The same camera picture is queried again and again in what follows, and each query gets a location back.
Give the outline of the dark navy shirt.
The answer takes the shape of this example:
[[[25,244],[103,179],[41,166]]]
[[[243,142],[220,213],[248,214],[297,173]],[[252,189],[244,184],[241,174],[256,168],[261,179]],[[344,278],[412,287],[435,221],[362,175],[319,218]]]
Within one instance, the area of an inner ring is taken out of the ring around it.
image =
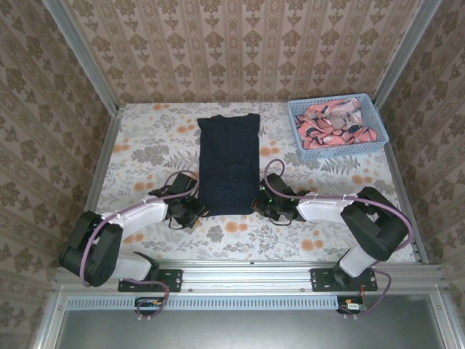
[[[217,115],[197,122],[201,131],[198,198],[210,216],[253,213],[260,181],[260,115]]]

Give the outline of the pink patterned garment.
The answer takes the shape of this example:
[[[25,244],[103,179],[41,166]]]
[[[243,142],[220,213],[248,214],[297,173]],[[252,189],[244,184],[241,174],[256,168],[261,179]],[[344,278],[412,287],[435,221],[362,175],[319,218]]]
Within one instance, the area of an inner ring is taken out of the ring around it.
[[[376,131],[363,123],[361,104],[355,98],[311,105],[294,123],[305,150],[377,141]]]

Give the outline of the grey metal sheet panel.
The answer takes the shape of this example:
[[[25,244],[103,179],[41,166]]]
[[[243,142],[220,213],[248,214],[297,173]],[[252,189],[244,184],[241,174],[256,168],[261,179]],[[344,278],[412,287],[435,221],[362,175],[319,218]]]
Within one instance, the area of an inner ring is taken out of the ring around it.
[[[359,318],[333,310],[131,310],[46,307],[33,349],[465,349],[451,299],[390,295]]]

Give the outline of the light blue perforated plastic basket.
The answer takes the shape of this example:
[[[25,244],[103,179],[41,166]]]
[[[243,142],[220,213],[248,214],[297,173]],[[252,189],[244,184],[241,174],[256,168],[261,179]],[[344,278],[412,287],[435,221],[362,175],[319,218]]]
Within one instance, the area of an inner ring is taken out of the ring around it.
[[[358,143],[354,145],[344,145],[332,148],[321,148],[316,150],[305,150],[302,147],[301,140],[297,134],[294,118],[302,115],[306,109],[311,105],[325,103],[338,99],[355,98],[361,104],[361,113],[363,123],[374,129],[377,133],[377,141],[372,143]],[[340,156],[353,156],[364,153],[373,153],[381,149],[389,140],[388,134],[383,127],[381,118],[376,111],[370,97],[366,93],[351,94],[351,95],[337,95],[330,97],[310,98],[303,100],[292,100],[287,103],[289,118],[291,121],[291,128],[294,133],[294,138],[297,143],[297,149],[300,159],[307,161],[313,159],[325,159]]]

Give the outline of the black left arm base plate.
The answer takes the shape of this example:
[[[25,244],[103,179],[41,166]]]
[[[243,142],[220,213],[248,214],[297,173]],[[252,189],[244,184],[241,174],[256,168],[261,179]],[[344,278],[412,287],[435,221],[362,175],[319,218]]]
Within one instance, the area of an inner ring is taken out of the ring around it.
[[[183,272],[180,269],[158,269],[149,272],[143,279],[143,281],[150,281],[150,284],[142,284],[142,281],[134,283],[123,279],[118,283],[118,291],[133,293],[162,292],[163,287],[161,285],[153,284],[153,281],[157,281],[167,285],[170,292],[180,292],[182,279]]]

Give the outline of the aluminium mounting rail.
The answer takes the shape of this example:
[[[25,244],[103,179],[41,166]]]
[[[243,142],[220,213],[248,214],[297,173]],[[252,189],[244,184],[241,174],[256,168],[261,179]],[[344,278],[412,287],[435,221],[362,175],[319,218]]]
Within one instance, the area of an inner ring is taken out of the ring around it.
[[[182,294],[309,294],[310,271],[333,266],[333,262],[160,261],[162,269],[183,271]],[[448,288],[438,265],[387,262],[376,269],[392,277],[391,294],[426,294]]]

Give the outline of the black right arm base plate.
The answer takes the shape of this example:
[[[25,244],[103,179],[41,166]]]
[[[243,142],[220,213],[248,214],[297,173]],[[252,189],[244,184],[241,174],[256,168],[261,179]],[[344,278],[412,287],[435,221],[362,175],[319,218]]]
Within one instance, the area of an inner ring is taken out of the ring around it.
[[[310,271],[314,292],[367,292],[378,290],[377,280],[371,269],[365,269],[358,277],[351,277],[334,268],[314,268]]]

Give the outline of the aluminium left table side rail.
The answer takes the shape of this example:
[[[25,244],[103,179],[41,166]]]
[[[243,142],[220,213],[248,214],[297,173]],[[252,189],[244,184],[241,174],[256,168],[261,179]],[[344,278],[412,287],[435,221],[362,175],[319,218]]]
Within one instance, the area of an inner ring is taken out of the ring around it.
[[[90,194],[85,205],[86,211],[78,218],[70,233],[67,245],[59,258],[61,266],[76,275],[80,273],[82,261],[86,262],[85,274],[96,273],[99,270],[110,270],[116,265],[122,234],[120,228],[106,223],[97,233],[102,238],[101,244],[94,246],[89,239],[95,228],[104,220],[101,214],[93,210],[97,207],[120,125],[120,115],[114,116],[110,120]]]

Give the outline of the aluminium table side rail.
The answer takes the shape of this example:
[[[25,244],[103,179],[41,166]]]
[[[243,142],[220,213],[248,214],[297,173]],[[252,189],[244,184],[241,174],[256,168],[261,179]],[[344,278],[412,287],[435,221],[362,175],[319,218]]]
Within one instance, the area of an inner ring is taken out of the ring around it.
[[[85,205],[86,211],[78,218],[70,233],[67,245],[59,258],[61,266],[76,275],[80,273],[82,261],[86,262],[85,274],[96,273],[99,270],[110,270],[116,265],[122,234],[120,228],[106,223],[97,233],[102,238],[101,244],[94,246],[89,239],[95,228],[104,220],[101,214],[93,210],[97,207],[120,125],[120,115],[114,116],[110,120],[90,194]]]
[[[400,205],[400,210],[410,220],[411,225],[412,225],[413,238],[411,241],[411,249],[412,249],[413,256],[415,257],[415,261],[417,263],[428,265],[430,261],[427,256],[421,234],[419,232],[419,227],[417,225],[416,218],[413,213],[413,209],[412,209],[409,197],[408,197],[407,190],[405,189],[405,184],[402,179],[398,160],[396,159],[396,156],[395,156],[395,151],[393,148],[394,138],[389,133],[386,122],[384,121],[384,118],[381,114],[381,111],[379,109],[376,109],[376,111],[378,112],[381,118],[383,127],[385,128],[388,134],[388,137],[389,137],[389,141],[384,146],[384,152],[386,155],[387,163],[389,165],[389,170],[390,170],[390,173],[392,176],[392,182],[395,187],[396,194],[397,194],[397,200]]]

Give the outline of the aluminium right table side rail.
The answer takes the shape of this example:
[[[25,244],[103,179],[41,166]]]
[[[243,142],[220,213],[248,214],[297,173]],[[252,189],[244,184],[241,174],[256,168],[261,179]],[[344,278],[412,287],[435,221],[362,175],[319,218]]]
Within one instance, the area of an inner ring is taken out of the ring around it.
[[[409,197],[408,197],[407,190],[405,189],[405,184],[402,179],[398,160],[396,159],[396,156],[395,156],[395,151],[393,148],[394,138],[389,133],[386,122],[384,121],[384,118],[381,114],[381,111],[379,109],[376,109],[376,111],[378,112],[381,118],[383,127],[385,128],[388,134],[388,137],[389,137],[389,141],[384,146],[384,152],[386,155],[387,163],[389,165],[389,170],[390,170],[390,173],[392,176],[392,182],[395,187],[396,194],[397,194],[397,200],[400,205],[400,210],[410,220],[411,225],[412,225],[413,238],[411,241],[411,249],[412,249],[413,256],[415,257],[415,261],[417,263],[428,265],[430,261],[427,256],[421,234],[419,232],[419,227],[417,225],[416,218],[413,213],[413,209],[412,209]]]

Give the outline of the aluminium left frame post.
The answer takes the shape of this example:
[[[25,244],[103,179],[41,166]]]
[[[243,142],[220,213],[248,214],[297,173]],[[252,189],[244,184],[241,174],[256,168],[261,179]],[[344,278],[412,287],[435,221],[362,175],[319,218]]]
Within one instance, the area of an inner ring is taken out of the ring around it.
[[[56,22],[68,46],[72,49],[81,67],[84,69],[85,74],[91,81],[92,86],[108,110],[108,113],[111,116],[115,116],[118,112],[119,103],[111,92],[102,70],[98,67],[96,60],[93,58],[90,46],[79,33],[65,4],[62,0],[44,0],[44,4],[53,20]]]

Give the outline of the aluminium frame post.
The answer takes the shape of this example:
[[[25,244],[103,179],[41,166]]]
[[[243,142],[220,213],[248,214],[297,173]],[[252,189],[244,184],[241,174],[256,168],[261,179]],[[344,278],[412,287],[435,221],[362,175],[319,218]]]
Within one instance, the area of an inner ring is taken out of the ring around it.
[[[376,109],[380,110],[386,102],[441,2],[442,0],[421,0],[373,96],[373,104]]]
[[[111,116],[115,116],[118,112],[119,103],[111,92],[102,70],[98,67],[96,60],[93,58],[90,46],[79,33],[65,4],[62,0],[44,0],[44,4],[53,20],[56,22],[68,46],[72,49],[81,67],[84,69],[85,74],[91,81],[92,86],[108,110],[108,113]]]

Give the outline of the aluminium right frame post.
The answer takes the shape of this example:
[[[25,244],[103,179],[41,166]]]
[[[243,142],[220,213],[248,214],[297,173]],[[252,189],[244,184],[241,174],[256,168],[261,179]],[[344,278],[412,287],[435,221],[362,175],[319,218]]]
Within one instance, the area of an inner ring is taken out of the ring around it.
[[[386,102],[441,2],[442,0],[421,0],[373,96],[373,104],[376,109],[380,110]]]

